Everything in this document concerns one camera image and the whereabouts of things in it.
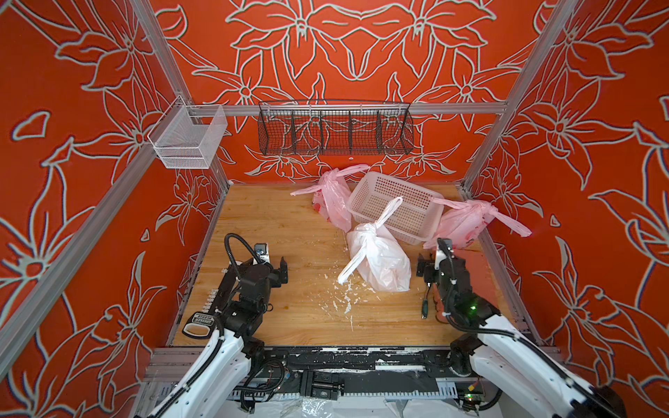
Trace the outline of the white plastic bag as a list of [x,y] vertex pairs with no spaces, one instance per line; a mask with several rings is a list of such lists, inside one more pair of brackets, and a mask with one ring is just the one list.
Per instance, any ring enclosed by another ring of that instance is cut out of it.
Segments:
[[412,277],[409,257],[385,226],[402,202],[403,197],[390,200],[377,220],[359,224],[347,233],[350,261],[337,277],[340,285],[357,271],[375,291],[409,291]]

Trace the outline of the pink printed plastic bag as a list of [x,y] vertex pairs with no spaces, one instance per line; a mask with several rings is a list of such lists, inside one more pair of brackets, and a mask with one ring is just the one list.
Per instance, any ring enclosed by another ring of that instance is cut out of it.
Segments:
[[442,215],[437,230],[423,244],[423,249],[435,249],[438,239],[451,240],[455,249],[464,249],[474,242],[494,219],[498,219],[505,226],[508,226],[512,232],[518,233],[523,238],[531,235],[529,228],[502,214],[490,202],[482,200],[454,201],[438,198],[433,198],[432,201],[437,205],[448,207],[449,211]]

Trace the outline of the plain pink plastic bag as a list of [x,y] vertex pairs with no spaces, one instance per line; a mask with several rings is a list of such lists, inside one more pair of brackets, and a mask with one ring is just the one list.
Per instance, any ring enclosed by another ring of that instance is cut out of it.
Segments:
[[290,193],[291,196],[312,194],[312,205],[326,221],[344,233],[352,228],[352,215],[346,204],[351,195],[346,177],[366,172],[369,165],[352,165],[344,169],[333,169],[322,174],[317,184]]

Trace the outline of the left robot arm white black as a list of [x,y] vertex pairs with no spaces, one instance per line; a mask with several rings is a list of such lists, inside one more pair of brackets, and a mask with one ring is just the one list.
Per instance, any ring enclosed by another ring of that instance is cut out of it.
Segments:
[[272,310],[271,291],[289,282],[287,262],[275,268],[237,233],[225,236],[224,247],[228,271],[214,304],[189,320],[207,329],[209,341],[150,417],[214,417],[231,395],[238,395],[240,410],[251,415],[287,377],[287,367],[269,360],[264,342],[254,337]]

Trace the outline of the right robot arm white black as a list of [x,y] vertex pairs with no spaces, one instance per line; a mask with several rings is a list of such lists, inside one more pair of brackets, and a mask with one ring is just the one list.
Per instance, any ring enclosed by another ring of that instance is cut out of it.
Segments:
[[448,239],[417,268],[443,307],[441,317],[462,332],[451,343],[448,365],[458,376],[476,374],[533,417],[624,417],[625,405],[610,387],[597,388],[525,337],[489,301],[475,294],[464,259]]

